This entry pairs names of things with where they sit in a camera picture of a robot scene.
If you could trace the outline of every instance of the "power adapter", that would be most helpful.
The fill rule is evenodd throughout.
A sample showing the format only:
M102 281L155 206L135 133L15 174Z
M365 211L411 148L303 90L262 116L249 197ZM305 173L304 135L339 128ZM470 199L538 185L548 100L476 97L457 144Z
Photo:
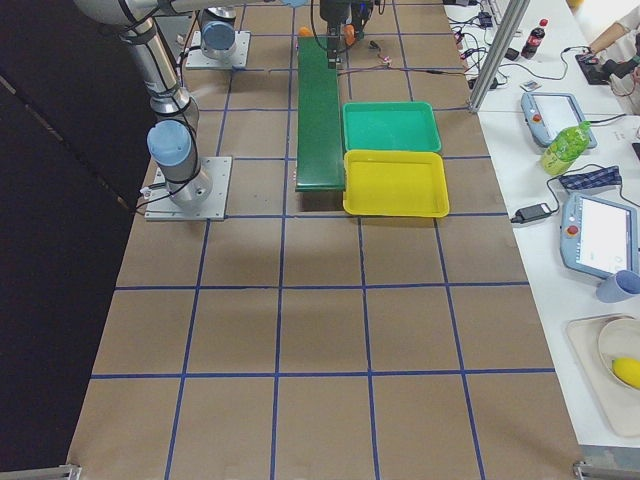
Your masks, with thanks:
M473 86L476 84L476 80L478 78L470 78L469 80L467 80L467 83L469 84L469 90L473 90ZM495 90L496 88L498 88L498 85L500 85L498 83L498 80L494 77L493 81L491 82L491 86L489 87L489 90Z
M493 20L491 19L491 14L488 12L478 13L478 21L480 22L480 28L493 27Z
M520 52L515 48L507 48L507 53L504 54L504 57L508 60L515 60L520 55Z
M473 55L474 53L476 53L476 50L474 48L468 48L460 54L460 60L465 60L469 58L471 55Z
M549 205L546 203L538 203L530 207L519 208L511 219L511 223L535 222L536 220L542 220L543 218L551 216L552 213Z

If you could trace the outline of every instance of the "white bowl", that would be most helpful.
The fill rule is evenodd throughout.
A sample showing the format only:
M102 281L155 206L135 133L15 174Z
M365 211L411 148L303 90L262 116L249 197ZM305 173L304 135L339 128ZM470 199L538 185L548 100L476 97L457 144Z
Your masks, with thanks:
M602 364L618 384L640 391L616 377L612 369L616 358L640 360L640 320L626 317L606 323L598 335L598 351Z

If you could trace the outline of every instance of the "green tray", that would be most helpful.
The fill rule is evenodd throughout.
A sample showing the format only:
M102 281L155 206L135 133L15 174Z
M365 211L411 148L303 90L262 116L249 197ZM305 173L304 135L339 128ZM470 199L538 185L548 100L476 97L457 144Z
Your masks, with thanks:
M352 102L342 107L347 150L439 152L436 119L426 102Z

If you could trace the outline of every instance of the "banana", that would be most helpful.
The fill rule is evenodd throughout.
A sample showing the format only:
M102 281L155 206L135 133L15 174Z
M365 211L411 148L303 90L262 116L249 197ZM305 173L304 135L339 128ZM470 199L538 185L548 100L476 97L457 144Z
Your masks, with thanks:
M611 369L624 383L640 389L640 361L631 357L616 358Z

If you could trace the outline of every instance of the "yellow tray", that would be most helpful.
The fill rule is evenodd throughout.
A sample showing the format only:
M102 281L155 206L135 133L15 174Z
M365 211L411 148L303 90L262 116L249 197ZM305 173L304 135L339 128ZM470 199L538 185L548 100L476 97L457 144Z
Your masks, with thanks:
M433 152L349 150L343 206L352 215L444 217L449 196Z

